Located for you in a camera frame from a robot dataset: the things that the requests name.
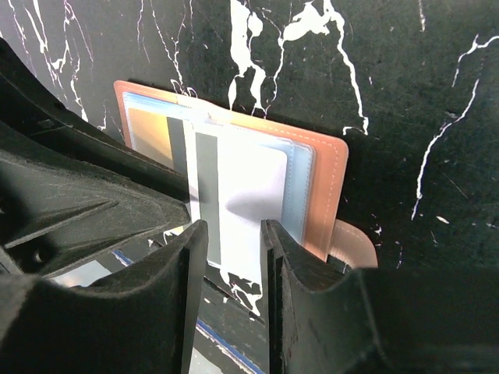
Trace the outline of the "pink leather card holder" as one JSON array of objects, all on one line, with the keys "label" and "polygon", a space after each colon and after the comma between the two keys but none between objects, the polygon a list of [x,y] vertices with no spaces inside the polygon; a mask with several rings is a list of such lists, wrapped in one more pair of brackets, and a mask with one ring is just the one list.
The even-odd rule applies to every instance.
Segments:
[{"label": "pink leather card holder", "polygon": [[122,121],[126,120],[125,94],[139,94],[161,103],[178,104],[208,118],[227,121],[236,129],[256,130],[311,146],[313,162],[310,207],[307,210],[303,246],[319,259],[333,256],[353,268],[376,267],[373,243],[358,228],[336,218],[345,177],[349,149],[346,142],[333,136],[299,129],[290,125],[255,118],[218,107],[208,101],[159,90],[138,83],[118,80],[114,89]]}]

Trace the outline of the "silver VIP card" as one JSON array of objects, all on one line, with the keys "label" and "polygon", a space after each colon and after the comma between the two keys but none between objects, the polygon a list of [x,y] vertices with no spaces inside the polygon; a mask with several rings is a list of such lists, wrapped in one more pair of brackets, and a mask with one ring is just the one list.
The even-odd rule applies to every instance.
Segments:
[{"label": "silver VIP card", "polygon": [[260,222],[281,219],[287,142],[193,122],[184,135],[190,211],[208,223],[209,264],[259,284]]}]

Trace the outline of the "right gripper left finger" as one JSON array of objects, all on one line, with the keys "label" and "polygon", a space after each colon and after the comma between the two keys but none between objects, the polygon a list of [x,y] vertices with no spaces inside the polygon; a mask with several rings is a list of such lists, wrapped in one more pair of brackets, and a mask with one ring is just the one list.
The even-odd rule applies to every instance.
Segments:
[{"label": "right gripper left finger", "polygon": [[187,373],[207,224],[87,287],[1,278],[4,373]]}]

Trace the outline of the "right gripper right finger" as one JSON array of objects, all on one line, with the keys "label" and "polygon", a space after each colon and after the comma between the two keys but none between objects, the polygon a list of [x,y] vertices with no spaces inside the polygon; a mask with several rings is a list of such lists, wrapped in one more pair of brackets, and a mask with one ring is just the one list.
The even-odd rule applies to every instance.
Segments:
[{"label": "right gripper right finger", "polygon": [[271,373],[495,373],[494,268],[341,273],[260,226]]}]

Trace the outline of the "gold magnetic stripe card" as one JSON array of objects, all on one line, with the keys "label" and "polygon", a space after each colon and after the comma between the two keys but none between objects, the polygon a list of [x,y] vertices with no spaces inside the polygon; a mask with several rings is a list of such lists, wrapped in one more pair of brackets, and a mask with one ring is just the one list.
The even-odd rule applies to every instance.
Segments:
[{"label": "gold magnetic stripe card", "polygon": [[137,152],[187,176],[183,121],[160,112],[127,110],[127,144]]}]

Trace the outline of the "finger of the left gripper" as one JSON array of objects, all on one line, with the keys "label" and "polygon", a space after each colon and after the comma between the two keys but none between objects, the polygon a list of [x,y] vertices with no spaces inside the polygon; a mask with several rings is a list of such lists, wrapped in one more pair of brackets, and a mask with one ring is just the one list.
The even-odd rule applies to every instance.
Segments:
[{"label": "finger of the left gripper", "polygon": [[186,179],[68,110],[1,44],[1,271],[59,275],[189,221]]}]

